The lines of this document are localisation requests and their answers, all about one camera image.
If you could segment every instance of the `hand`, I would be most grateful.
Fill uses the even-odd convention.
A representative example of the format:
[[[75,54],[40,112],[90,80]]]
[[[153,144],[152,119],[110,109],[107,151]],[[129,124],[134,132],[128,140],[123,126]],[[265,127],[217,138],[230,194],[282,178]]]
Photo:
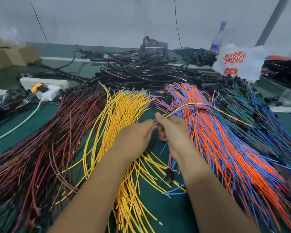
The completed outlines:
[[[152,131],[157,128],[152,119],[143,123],[133,123],[120,130],[112,145],[112,150],[120,153],[120,160],[129,165],[145,151]]]
[[[173,115],[167,119],[160,113],[155,113],[155,118],[159,122],[159,138],[167,142],[170,154],[176,161],[179,161],[186,151],[196,151],[182,118]]]

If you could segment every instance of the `white cable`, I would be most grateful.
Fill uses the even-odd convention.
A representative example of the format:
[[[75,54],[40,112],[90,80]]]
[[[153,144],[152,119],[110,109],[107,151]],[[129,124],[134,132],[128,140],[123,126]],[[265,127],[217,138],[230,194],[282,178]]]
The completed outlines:
[[[8,131],[7,133],[3,134],[2,136],[0,136],[0,140],[5,137],[6,135],[10,134],[11,132],[15,131],[16,129],[18,129],[21,125],[23,125],[25,122],[27,122],[31,117],[32,115],[34,115],[34,113],[39,109],[40,105],[41,105],[41,102],[39,102],[38,104],[38,107],[31,113],[31,115],[29,115],[24,121],[22,121],[19,125],[17,125],[15,128],[13,128],[12,130]]]

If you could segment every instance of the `forearm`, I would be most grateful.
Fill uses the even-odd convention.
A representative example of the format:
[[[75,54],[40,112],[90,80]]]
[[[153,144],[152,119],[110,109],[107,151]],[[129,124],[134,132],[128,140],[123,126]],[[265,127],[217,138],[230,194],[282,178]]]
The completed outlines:
[[[183,155],[179,167],[201,233],[258,232],[196,151]]]
[[[110,212],[126,164],[118,160],[120,153],[108,151],[89,179],[59,215],[49,233],[101,233],[105,232]]]

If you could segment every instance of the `plastic bottle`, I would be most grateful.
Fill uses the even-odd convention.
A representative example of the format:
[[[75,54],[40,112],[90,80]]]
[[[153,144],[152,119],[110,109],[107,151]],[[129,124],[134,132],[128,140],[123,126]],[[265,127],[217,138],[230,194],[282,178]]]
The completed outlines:
[[[220,30],[217,32],[216,37],[214,38],[214,40],[212,41],[212,45],[210,50],[219,53],[222,41],[223,41],[223,31],[225,29],[225,25],[227,24],[227,21],[221,21],[221,26],[220,26]]]

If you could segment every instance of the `power strip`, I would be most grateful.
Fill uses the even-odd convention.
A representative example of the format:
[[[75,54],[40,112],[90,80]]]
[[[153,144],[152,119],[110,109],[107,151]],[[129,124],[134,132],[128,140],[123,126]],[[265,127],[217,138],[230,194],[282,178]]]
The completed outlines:
[[[43,83],[46,86],[61,86],[64,90],[69,87],[67,80],[45,79],[45,78],[20,78],[20,82],[25,90],[31,89],[37,83]]]

